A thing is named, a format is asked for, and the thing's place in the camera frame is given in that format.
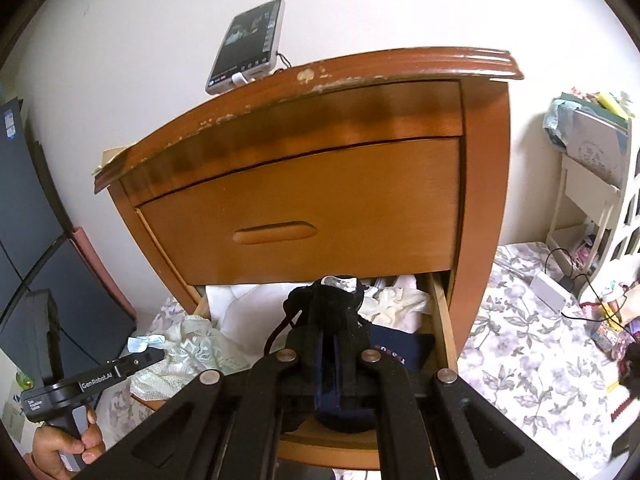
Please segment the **person's left hand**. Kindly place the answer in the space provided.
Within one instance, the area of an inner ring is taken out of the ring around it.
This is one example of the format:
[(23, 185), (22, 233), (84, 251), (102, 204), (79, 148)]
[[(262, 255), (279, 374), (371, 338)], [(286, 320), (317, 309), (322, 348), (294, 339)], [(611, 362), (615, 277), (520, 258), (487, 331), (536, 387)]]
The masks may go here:
[(32, 440), (32, 452), (24, 455), (27, 467), (36, 479), (73, 479), (72, 471), (63, 463), (61, 454), (79, 455), (85, 465), (93, 464), (106, 451), (103, 434), (96, 423), (96, 412), (87, 408), (87, 429), (79, 439), (62, 429), (41, 426)]

